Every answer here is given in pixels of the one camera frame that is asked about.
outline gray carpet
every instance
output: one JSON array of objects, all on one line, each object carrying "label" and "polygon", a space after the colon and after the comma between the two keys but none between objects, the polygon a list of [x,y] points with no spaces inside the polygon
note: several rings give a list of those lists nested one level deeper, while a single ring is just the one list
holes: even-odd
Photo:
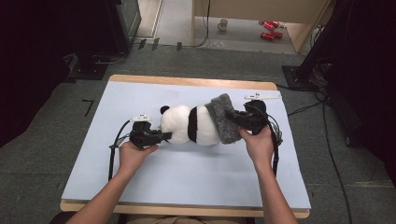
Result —
[{"label": "gray carpet", "polygon": [[[286,85],[281,65],[303,56],[219,49],[133,49],[107,68],[103,81],[60,84],[29,129],[0,149],[0,223],[48,223],[59,212],[64,185],[94,112],[113,74],[272,81]],[[289,112],[312,105],[313,92],[281,89]],[[89,103],[94,100],[87,116]],[[354,223],[394,223],[396,191],[383,163],[364,148],[345,146],[345,134],[325,106],[335,161],[345,183]],[[347,207],[326,146],[322,107],[290,117],[311,215],[301,223],[348,223]]]}]

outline panda ear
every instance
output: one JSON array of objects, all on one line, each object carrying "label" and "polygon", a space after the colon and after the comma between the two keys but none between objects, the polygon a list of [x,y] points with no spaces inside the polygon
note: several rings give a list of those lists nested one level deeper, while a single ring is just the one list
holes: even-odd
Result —
[{"label": "panda ear", "polygon": [[166,110],[168,110],[170,107],[168,105],[164,105],[161,107],[161,114],[165,113]]}]

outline white plush body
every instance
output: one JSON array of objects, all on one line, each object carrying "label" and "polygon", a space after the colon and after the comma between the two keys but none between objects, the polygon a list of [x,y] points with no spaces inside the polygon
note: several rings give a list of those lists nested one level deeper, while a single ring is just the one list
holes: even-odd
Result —
[{"label": "white plush body", "polygon": [[[168,141],[172,144],[184,144],[190,141],[188,135],[191,109],[186,105],[172,106],[163,112],[161,129],[163,133],[172,133]],[[196,144],[211,146],[220,142],[218,130],[204,105],[197,106]]]},{"label": "white plush body", "polygon": [[201,146],[211,146],[220,142],[218,130],[210,118],[209,112],[204,105],[197,106],[197,140]]}]

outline white board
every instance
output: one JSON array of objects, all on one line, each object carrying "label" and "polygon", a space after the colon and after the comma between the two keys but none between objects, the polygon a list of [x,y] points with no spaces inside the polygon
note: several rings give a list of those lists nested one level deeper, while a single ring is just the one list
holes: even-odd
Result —
[{"label": "white board", "polygon": [[[64,189],[63,199],[90,200],[106,184],[110,149],[121,125],[141,113],[160,125],[163,105],[197,105],[228,93],[236,110],[244,111],[244,96],[280,95],[279,91],[238,90],[109,81]],[[264,101],[283,132],[277,181],[293,209],[309,209],[291,130],[282,99]],[[122,135],[132,129],[126,126]],[[114,174],[119,168],[116,152]],[[243,140],[231,145],[201,147],[193,142],[162,142],[135,174],[120,202],[209,206],[262,207],[259,183]]]}]

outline black mechanical device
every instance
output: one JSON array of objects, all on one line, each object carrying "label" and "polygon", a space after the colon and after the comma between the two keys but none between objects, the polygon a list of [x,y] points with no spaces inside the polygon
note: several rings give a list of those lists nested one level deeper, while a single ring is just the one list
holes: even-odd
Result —
[{"label": "black mechanical device", "polygon": [[148,121],[135,121],[129,140],[137,147],[144,148],[161,143],[172,137],[172,133],[162,133],[161,130],[151,130]]},{"label": "black mechanical device", "polygon": [[226,117],[237,125],[251,131],[254,135],[258,134],[268,125],[271,130],[271,138],[274,145],[273,170],[276,175],[277,163],[279,162],[278,146],[282,143],[282,132],[279,130],[276,120],[274,120],[275,123],[273,123],[268,119],[271,116],[266,112],[264,101],[251,100],[245,103],[244,107],[246,111],[226,111]]}]

